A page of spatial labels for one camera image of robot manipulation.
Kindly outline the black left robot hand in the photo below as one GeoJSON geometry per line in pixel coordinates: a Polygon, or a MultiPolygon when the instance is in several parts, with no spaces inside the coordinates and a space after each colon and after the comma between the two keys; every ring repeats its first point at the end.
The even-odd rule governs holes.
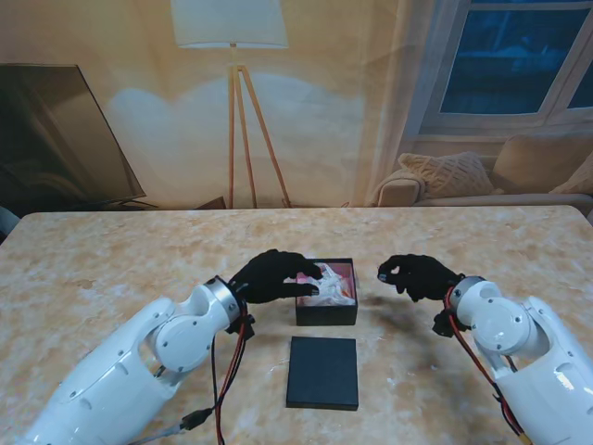
{"type": "Polygon", "coordinates": [[[248,304],[318,295],[315,285],[296,282],[300,273],[322,279],[321,268],[302,254],[270,249],[250,260],[228,285],[236,297],[248,304]]]}

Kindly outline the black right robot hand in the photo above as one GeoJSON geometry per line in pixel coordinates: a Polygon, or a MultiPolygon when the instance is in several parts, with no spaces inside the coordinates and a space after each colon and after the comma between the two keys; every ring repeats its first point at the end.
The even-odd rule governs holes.
{"type": "Polygon", "coordinates": [[[421,299],[444,300],[449,290],[465,278],[426,255],[394,255],[378,268],[377,278],[406,293],[413,302],[421,299]]]}

